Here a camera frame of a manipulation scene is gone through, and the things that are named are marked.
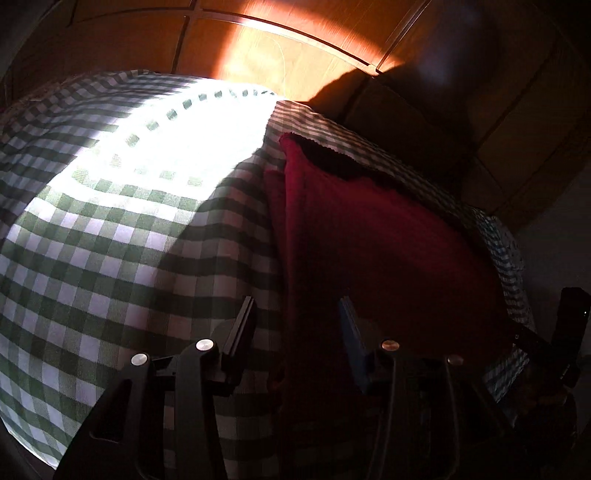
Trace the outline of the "dark red fleece garment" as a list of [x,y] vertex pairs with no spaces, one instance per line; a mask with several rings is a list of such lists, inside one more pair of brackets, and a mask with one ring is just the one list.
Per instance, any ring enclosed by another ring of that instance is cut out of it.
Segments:
[[347,155],[294,133],[279,144],[286,165],[264,186],[287,280],[290,374],[339,373],[349,298],[369,348],[392,339],[417,357],[460,355],[485,389],[503,345],[500,282],[480,233]]

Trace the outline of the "wooden panel headboard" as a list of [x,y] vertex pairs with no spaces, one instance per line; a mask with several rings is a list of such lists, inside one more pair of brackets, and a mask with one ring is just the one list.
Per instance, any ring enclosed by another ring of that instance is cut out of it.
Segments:
[[259,83],[519,230],[590,167],[586,1],[5,1],[1,102],[145,68]]

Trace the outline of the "green white checkered bedspread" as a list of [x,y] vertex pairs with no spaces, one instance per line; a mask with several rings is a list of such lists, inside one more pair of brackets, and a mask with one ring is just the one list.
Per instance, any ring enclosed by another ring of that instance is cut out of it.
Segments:
[[484,247],[501,311],[531,326],[494,216],[353,131],[263,86],[146,70],[70,78],[1,120],[1,422],[55,469],[117,370],[211,333],[250,295],[245,381],[218,407],[231,478],[273,474],[263,404],[280,366],[279,260],[263,173],[293,132],[383,173]]

